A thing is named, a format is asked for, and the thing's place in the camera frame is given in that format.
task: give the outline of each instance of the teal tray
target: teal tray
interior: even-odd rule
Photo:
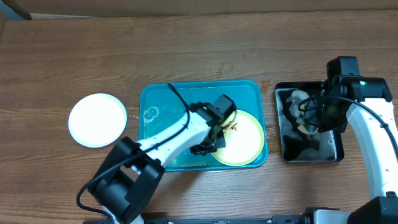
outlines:
[[[188,103],[214,103],[222,94],[229,96],[239,110],[253,115],[261,124],[266,137],[266,125],[262,110],[261,91],[251,80],[228,80],[215,82],[173,83],[173,86]],[[139,138],[145,139],[158,134],[177,122],[185,108],[167,84],[147,86],[141,93],[139,110]],[[189,149],[181,153],[167,167],[166,171],[219,170],[259,167],[268,157],[267,138],[260,155],[250,164],[231,167],[218,162],[211,154],[195,156]]]

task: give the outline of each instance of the yellow plate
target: yellow plate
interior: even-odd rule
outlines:
[[[224,125],[234,118],[228,117]],[[212,153],[220,163],[227,166],[243,166],[254,161],[264,147],[264,131],[260,122],[251,114],[238,110],[235,120],[224,130],[226,147]]]

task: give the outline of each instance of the wooden surface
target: wooden surface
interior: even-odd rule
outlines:
[[[261,87],[266,163],[167,173],[147,211],[242,218],[295,214],[309,206],[357,209],[368,201],[369,187],[352,129],[343,135],[339,164],[284,163],[273,89],[279,82],[325,79],[329,60],[355,55],[362,75],[385,78],[396,99],[397,23],[398,11],[8,22],[0,45],[0,222],[100,217],[75,204],[110,150],[79,146],[69,135],[69,112],[84,96],[118,97],[131,116],[125,135],[137,139],[133,116],[145,86],[241,78]],[[96,206],[89,194],[83,203]]]
[[[73,16],[166,16],[248,12],[398,9],[394,0],[3,0],[29,13]]]

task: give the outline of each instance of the tray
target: tray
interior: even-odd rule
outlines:
[[[287,93],[290,90],[303,90],[310,96],[319,95],[322,82],[283,82],[275,86],[275,103],[279,127],[279,139],[282,151],[282,158],[289,163],[300,162],[339,162],[344,158],[343,143],[341,134],[337,131],[327,131],[315,135],[305,135],[291,131],[290,123],[282,112],[283,103],[280,93]],[[289,144],[287,146],[284,139],[293,139],[297,142],[301,138],[300,144]]]
[[[251,80],[226,80],[214,82],[173,83],[182,98],[188,103],[213,103],[222,94],[228,95],[239,110],[253,115],[261,124],[266,136],[264,112],[262,110],[261,91]],[[167,87],[167,84],[147,86],[141,93],[139,111],[139,138],[153,136],[174,124],[184,114],[185,108],[179,98]],[[166,171],[218,170],[259,167],[268,157],[267,138],[260,155],[250,164],[239,167],[226,166],[218,162],[211,154],[195,156],[189,149],[181,153],[167,167]]]

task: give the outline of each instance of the blue object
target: blue object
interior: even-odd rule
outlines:
[[[222,94],[229,96],[239,110],[253,115],[261,124],[265,137],[266,125],[262,110],[261,91],[251,80],[228,80],[214,82],[173,83],[182,98],[188,103],[214,103]],[[141,93],[139,108],[139,138],[145,139],[158,134],[177,122],[185,108],[167,84],[147,86]],[[267,138],[260,155],[250,164],[232,167],[218,162],[211,154],[195,156],[189,149],[181,153],[167,167],[166,171],[218,170],[259,167],[268,157]]]

